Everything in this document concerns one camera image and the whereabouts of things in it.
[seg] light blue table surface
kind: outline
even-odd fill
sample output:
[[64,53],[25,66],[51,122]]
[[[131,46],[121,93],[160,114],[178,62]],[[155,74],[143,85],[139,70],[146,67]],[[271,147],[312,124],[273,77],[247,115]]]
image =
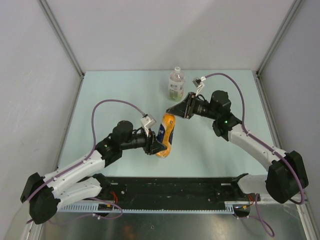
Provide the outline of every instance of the light blue table surface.
[[[158,133],[161,119],[168,107],[176,102],[168,98],[168,77],[171,71],[88,71],[85,74],[74,115],[63,148],[59,168],[76,161],[93,146],[91,114],[93,107],[105,99],[119,99],[138,106],[151,114],[157,123],[152,130]],[[195,92],[195,77],[225,73],[240,86],[245,101],[245,123],[248,129],[268,143],[271,134],[262,103],[250,70],[186,70],[184,96]],[[202,94],[210,100],[215,90],[227,91],[232,113],[241,119],[239,93],[231,81],[213,76],[205,82]],[[121,120],[141,127],[141,114],[134,108],[117,102],[100,105],[95,114],[97,142],[105,138]],[[106,176],[132,177],[236,177],[242,173],[267,174],[266,170],[238,146],[217,137],[213,121],[194,115],[191,119],[176,118],[171,153],[166,158],[146,155],[143,149],[123,151],[122,158],[101,173]]]

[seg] white bottle cap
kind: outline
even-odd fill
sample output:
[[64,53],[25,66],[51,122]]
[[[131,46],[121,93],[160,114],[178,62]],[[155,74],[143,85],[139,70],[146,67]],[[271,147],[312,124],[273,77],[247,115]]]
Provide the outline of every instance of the white bottle cap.
[[176,74],[179,74],[179,73],[181,72],[180,67],[176,66],[176,67],[174,68],[174,72],[175,72]]

